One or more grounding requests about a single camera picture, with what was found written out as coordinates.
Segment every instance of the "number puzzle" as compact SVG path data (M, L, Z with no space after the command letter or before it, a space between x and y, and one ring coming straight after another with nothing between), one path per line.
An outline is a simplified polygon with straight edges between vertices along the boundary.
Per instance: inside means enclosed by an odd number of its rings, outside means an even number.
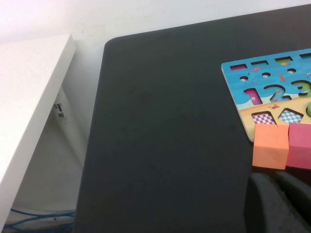
M222 71L251 141L255 124L311 124L311 49L226 62Z

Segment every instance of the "white wall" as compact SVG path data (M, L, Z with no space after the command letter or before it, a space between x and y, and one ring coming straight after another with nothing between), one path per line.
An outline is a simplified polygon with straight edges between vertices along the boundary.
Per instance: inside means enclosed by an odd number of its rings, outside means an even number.
M307 3L311 0L1 0L0 43L72 34L77 50L63 88L88 137L104 44L109 39ZM49 126L45 131L51 132L40 139L15 204L74 208L81 170L67 145L58 141L60 132ZM47 163L42 157L53 161Z

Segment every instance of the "number cutout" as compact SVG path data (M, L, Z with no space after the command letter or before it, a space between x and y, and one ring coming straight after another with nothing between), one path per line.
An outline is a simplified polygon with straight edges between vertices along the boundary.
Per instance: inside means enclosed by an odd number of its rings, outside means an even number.
M253 105L260 105L260 104L262 104L261 98L258 95L258 92L257 92L257 90L255 88L246 89L244 91L244 93L249 96L249 98L251 99Z
M272 91L275 91L272 97L270 98L271 103L275 102L281 102L281 101L287 101L291 100L292 98L290 96L285 96L285 88L281 85L274 84L274 85L269 85L265 86L263 89L269 89Z
M311 97L311 83L305 80L298 80L292 82L292 85L298 86L299 90L305 90L307 92L298 93L299 97Z

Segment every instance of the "black object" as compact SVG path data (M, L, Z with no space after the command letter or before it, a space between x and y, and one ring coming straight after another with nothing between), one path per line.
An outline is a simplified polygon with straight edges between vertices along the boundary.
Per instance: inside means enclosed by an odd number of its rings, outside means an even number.
M286 172L276 174L276 182L291 204L311 226L311 187Z
M74 232L245 232L252 144L221 63L311 47L310 12L107 42Z
M302 201L310 202L311 199L305 195L305 189L309 188L295 177L287 173L277 174L278 181L282 183L282 189L269 176L254 173L250 176L246 200L244 217L248 233L309 233L311 227L302 218L295 206L288 200L289 194L292 201L302 204Z

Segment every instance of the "foam cube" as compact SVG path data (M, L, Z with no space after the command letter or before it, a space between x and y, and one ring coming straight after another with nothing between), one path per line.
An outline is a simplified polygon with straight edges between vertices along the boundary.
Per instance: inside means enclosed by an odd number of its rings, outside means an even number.
M287 166L311 169L311 125L290 124Z
M253 166L285 169L288 153L288 125L255 124Z

